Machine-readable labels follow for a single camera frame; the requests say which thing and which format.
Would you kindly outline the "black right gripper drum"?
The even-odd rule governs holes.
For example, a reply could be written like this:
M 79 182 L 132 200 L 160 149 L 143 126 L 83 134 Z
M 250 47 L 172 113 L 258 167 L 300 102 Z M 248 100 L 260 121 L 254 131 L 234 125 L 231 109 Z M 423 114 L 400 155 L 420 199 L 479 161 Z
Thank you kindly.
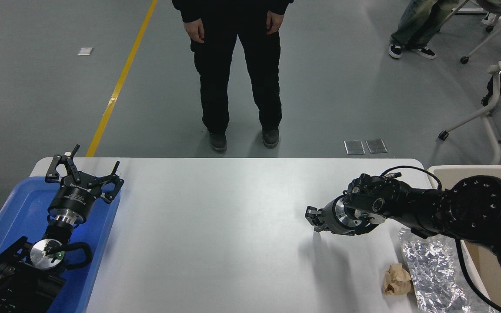
M 342 200 L 342 196 L 338 196 L 334 200 L 328 202 L 324 208 L 322 208 L 321 220 L 322 223 L 327 225 L 326 232 L 330 232 L 338 235 L 345 235 L 346 229 L 343 227 L 343 224 L 340 221 L 340 218 L 337 216 L 336 208 L 338 202 Z

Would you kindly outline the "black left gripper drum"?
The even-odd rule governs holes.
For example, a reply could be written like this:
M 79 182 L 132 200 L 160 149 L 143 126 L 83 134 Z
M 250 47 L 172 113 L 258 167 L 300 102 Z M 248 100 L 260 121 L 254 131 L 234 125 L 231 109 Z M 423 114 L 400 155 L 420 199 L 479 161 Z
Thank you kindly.
M 76 220 L 87 220 L 103 188 L 103 182 L 98 177 L 85 172 L 78 172 L 78 178 L 68 174 L 61 179 L 57 172 L 53 172 L 47 174 L 47 182 L 60 184 L 48 207 L 48 214 L 54 218 L 73 214 Z

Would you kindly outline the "standing person's right hand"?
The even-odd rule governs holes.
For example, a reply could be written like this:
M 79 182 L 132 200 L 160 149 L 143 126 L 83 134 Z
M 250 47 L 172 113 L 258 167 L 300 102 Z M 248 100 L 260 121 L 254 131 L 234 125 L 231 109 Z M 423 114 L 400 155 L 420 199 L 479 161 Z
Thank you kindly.
M 193 22 L 184 23 L 184 29 L 192 41 L 204 43 L 205 30 L 201 19 Z

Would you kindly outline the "standing person's left hand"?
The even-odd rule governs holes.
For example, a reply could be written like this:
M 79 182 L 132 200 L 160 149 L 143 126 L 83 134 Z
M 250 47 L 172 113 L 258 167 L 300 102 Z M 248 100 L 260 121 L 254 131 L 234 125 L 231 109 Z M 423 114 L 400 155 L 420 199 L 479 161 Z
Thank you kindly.
M 267 12 L 266 30 L 268 35 L 277 33 L 284 21 L 284 14 L 277 14 L 271 11 Z

